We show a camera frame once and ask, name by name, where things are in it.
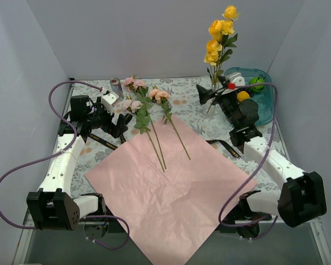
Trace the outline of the black ribbon gold lettering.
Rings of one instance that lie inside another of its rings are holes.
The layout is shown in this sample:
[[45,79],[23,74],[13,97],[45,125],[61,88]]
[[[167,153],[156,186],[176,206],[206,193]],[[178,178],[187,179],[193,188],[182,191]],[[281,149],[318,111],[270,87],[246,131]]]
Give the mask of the black ribbon gold lettering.
[[[117,149],[116,145],[102,139],[101,137],[99,137],[99,136],[97,136],[93,133],[90,133],[88,135],[88,137],[91,138],[92,140],[104,145],[105,147],[107,147],[111,150],[116,150]],[[234,158],[240,158],[241,157],[241,155],[230,144],[228,144],[224,140],[214,139],[214,140],[206,140],[206,142],[210,145],[219,142],[229,152],[229,154],[232,157],[234,157]]]

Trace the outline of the orange-pink flower stem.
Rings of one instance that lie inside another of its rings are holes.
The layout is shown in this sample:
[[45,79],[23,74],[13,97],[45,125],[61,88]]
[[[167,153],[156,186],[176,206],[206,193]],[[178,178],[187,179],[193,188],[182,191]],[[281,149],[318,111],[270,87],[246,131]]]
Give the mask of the orange-pink flower stem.
[[155,102],[157,104],[159,104],[162,109],[163,109],[163,121],[166,124],[167,122],[169,122],[172,125],[173,130],[175,131],[187,157],[189,160],[191,160],[191,157],[180,137],[180,134],[177,130],[177,128],[175,127],[174,121],[172,119],[172,107],[171,104],[169,102],[169,93],[163,90],[160,90],[157,86],[153,86],[153,88],[151,89],[151,91],[148,93],[148,97],[151,99],[152,102]]

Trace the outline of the yellow flower stem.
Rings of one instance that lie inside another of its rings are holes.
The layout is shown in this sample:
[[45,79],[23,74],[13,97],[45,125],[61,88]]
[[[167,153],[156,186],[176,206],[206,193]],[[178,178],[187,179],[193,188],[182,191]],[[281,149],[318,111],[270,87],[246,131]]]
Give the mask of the yellow flower stem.
[[233,54],[233,48],[237,47],[235,42],[238,34],[234,30],[234,21],[239,18],[237,7],[227,6],[223,13],[223,19],[215,19],[208,32],[211,39],[206,44],[204,63],[208,64],[207,73],[210,76],[212,89],[218,88],[219,76],[224,73],[222,65],[229,60]]

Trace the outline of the pink and purple wrapping paper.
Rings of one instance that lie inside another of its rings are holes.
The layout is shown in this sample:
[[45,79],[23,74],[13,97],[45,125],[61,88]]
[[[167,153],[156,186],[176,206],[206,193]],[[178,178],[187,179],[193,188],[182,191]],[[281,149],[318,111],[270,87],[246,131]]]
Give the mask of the pink and purple wrapping paper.
[[255,187],[248,175],[176,116],[155,122],[167,168],[147,134],[119,146],[86,174],[110,211],[125,220],[153,264],[185,264],[218,226],[219,212],[238,203],[234,192]]

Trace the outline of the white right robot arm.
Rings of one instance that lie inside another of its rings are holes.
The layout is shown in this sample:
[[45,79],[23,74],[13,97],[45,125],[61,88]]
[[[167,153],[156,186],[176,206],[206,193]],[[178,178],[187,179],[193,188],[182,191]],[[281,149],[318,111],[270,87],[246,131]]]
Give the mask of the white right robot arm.
[[279,196],[259,190],[240,195],[237,204],[240,216],[249,220],[257,213],[274,215],[289,227],[296,227],[326,214],[322,177],[293,165],[273,150],[271,142],[257,129],[259,106],[252,100],[255,85],[246,85],[240,73],[221,76],[219,80],[222,88],[217,90],[196,86],[200,104],[210,101],[220,106],[233,127],[229,133],[232,145],[258,163],[255,173],[263,169],[280,190]]

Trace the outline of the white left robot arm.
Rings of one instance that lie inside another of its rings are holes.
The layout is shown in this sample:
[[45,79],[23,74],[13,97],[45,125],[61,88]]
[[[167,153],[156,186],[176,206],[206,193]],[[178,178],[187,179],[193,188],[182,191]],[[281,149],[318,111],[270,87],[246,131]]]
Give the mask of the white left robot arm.
[[78,157],[92,130],[102,129],[117,139],[127,130],[128,119],[120,114],[114,124],[114,106],[120,97],[108,92],[93,102],[89,96],[70,99],[70,110],[58,129],[56,152],[46,177],[35,192],[26,198],[35,227],[40,230],[75,230],[81,218],[90,216],[99,221],[106,216],[104,198],[87,193],[73,199],[71,183]]

